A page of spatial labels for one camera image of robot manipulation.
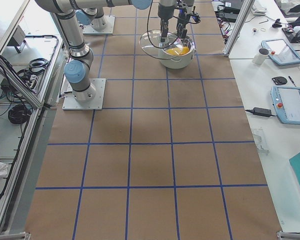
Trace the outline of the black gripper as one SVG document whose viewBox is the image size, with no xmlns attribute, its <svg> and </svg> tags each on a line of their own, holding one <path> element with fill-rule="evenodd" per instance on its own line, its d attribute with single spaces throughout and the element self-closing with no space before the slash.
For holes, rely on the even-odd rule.
<svg viewBox="0 0 300 240">
<path fill-rule="evenodd" d="M 196 12 L 195 5 L 179 4 L 176 8 L 179 10 L 176 25 L 177 36 L 185 38 L 187 35 L 187 24 L 199 24 L 200 15 Z"/>
<path fill-rule="evenodd" d="M 157 15 L 160 19 L 160 42 L 164 42 L 169 32 L 169 19 L 173 17 L 176 0 L 159 0 Z"/>
</svg>

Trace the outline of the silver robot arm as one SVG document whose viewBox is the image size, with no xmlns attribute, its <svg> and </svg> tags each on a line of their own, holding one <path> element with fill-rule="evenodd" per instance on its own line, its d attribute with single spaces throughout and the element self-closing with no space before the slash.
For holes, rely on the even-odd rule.
<svg viewBox="0 0 300 240">
<path fill-rule="evenodd" d="M 184 40 L 188 32 L 187 24 L 199 24 L 201 17 L 196 12 L 194 0 L 178 0 L 177 9 L 179 10 L 176 24 L 177 36 Z"/>
<path fill-rule="evenodd" d="M 90 68 L 94 59 L 93 52 L 85 43 L 81 32 L 76 11 L 84 9 L 113 8 L 132 5 L 139 10 L 151 6 L 151 0 L 37 0 L 37 5 L 53 16 L 58 25 L 62 39 L 67 43 L 69 56 L 72 61 L 64 67 L 64 75 L 72 87 L 72 94 L 77 101 L 92 100 L 96 94 L 96 87 L 89 79 Z"/>
</svg>

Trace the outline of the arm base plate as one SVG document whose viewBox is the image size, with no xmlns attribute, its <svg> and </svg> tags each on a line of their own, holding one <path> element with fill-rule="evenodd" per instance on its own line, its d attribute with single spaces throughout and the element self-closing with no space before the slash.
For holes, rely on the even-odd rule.
<svg viewBox="0 0 300 240">
<path fill-rule="evenodd" d="M 100 18 L 95 18 L 90 25 L 85 25 L 83 28 L 84 35 L 112 35 L 115 25 L 115 16 L 104 15 Z"/>
<path fill-rule="evenodd" d="M 90 78 L 90 87 L 83 91 L 73 91 L 67 83 L 62 109 L 64 111 L 102 110 L 106 88 L 105 78 Z"/>
</svg>

